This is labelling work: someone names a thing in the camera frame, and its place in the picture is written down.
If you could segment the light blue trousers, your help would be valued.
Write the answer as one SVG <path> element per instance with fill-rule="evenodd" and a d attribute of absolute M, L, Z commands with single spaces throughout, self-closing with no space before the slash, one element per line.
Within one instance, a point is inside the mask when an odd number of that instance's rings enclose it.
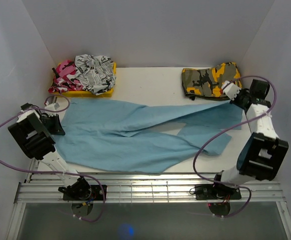
<path fill-rule="evenodd" d="M 243 111 L 228 101 L 147 106 L 110 99 L 74 98 L 56 136 L 62 158 L 98 170 L 159 174 L 192 158 L 200 149 L 223 153 L 241 128 Z"/>

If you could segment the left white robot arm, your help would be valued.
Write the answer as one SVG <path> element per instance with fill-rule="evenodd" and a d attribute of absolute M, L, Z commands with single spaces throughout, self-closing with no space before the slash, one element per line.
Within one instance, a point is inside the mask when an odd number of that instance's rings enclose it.
<path fill-rule="evenodd" d="M 22 105 L 21 115 L 8 131 L 28 158 L 34 158 L 57 172 L 63 182 L 59 192 L 73 200 L 87 200 L 92 194 L 91 186 L 83 176 L 77 176 L 78 171 L 70 167 L 55 148 L 53 135 L 66 134 L 59 115 L 35 107 L 30 103 Z"/>

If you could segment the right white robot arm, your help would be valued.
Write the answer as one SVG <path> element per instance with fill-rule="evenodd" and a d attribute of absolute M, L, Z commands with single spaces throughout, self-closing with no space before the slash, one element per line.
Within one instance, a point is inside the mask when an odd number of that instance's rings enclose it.
<path fill-rule="evenodd" d="M 274 180 L 289 149 L 288 142 L 280 139 L 272 123 L 269 112 L 272 105 L 266 100 L 268 82 L 254 79 L 249 89 L 242 89 L 225 81 L 221 89 L 232 104 L 244 110 L 251 136 L 236 165 L 215 175 L 211 192 L 218 199 L 233 195 L 240 185 L 249 181 Z"/>

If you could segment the camouflage yellow green trousers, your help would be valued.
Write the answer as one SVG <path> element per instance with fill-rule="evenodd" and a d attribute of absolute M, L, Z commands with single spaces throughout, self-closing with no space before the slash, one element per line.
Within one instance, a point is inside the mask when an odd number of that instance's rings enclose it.
<path fill-rule="evenodd" d="M 241 77 L 235 62 L 224 62 L 216 67 L 194 69 L 184 68 L 181 71 L 181 86 L 185 97 L 212 101 L 224 101 L 228 97 L 221 92 L 225 81 L 235 80 L 238 87 L 242 87 Z"/>

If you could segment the pink camouflage trousers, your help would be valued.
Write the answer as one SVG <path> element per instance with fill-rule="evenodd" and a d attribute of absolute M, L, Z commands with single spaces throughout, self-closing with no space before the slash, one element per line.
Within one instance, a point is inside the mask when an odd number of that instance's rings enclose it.
<path fill-rule="evenodd" d="M 73 60 L 65 60 L 52 68 L 53 79 L 48 89 L 50 94 L 82 91 L 84 86 L 76 77 L 76 65 Z"/>

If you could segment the white black print trousers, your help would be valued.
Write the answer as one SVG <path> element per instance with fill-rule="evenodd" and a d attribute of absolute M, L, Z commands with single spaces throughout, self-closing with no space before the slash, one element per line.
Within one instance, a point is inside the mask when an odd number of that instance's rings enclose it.
<path fill-rule="evenodd" d="M 75 78 L 79 80 L 84 91 L 98 96 L 115 86 L 114 62 L 109 56 L 77 55 L 74 64 Z"/>

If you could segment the yellow plastic tray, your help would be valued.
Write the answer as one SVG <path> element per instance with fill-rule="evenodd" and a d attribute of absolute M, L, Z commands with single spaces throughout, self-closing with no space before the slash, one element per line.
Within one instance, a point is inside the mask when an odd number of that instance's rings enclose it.
<path fill-rule="evenodd" d="M 77 97 L 77 98 L 110 98 L 114 93 L 114 87 L 108 91 L 102 92 L 101 94 L 94 94 L 83 88 L 81 91 L 69 91 L 64 93 L 52 93 L 52 94 L 60 94 L 68 98 Z"/>

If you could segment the aluminium rail frame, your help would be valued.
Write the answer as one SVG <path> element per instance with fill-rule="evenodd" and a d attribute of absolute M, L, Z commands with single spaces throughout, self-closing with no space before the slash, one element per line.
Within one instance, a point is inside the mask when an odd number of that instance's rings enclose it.
<path fill-rule="evenodd" d="M 89 173 L 107 185 L 87 220 L 72 216 L 53 175 L 30 175 L 17 189 L 8 240 L 291 240 L 291 211 L 278 181 L 247 184 L 219 218 L 198 200 L 195 174 Z"/>

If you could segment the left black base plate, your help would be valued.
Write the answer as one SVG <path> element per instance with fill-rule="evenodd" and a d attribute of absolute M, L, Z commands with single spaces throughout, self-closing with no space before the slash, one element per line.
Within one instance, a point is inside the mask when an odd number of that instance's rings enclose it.
<path fill-rule="evenodd" d="M 83 189 L 78 187 L 59 187 L 58 191 L 62 193 L 64 201 L 103 201 L 107 199 L 107 185 L 103 184 L 102 188 L 99 185 L 92 184 L 89 187 L 84 186 Z"/>

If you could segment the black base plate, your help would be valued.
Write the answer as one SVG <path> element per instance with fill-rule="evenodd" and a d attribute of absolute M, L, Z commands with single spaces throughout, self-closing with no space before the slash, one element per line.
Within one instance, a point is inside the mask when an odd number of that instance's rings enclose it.
<path fill-rule="evenodd" d="M 107 185 L 103 184 L 102 188 L 99 185 L 92 184 L 89 187 L 84 186 L 83 189 L 78 187 L 59 187 L 58 191 L 62 193 L 64 201 L 103 201 L 107 199 Z"/>
<path fill-rule="evenodd" d="M 224 186 L 221 184 L 196 184 L 194 192 L 196 200 L 241 200 L 242 195 L 239 189 Z"/>

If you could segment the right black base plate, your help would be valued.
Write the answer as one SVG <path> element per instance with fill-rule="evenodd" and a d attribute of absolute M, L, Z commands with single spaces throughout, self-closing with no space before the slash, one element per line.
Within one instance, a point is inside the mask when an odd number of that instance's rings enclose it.
<path fill-rule="evenodd" d="M 242 195 L 239 189 L 224 186 L 221 184 L 196 184 L 194 192 L 196 200 L 241 200 Z"/>

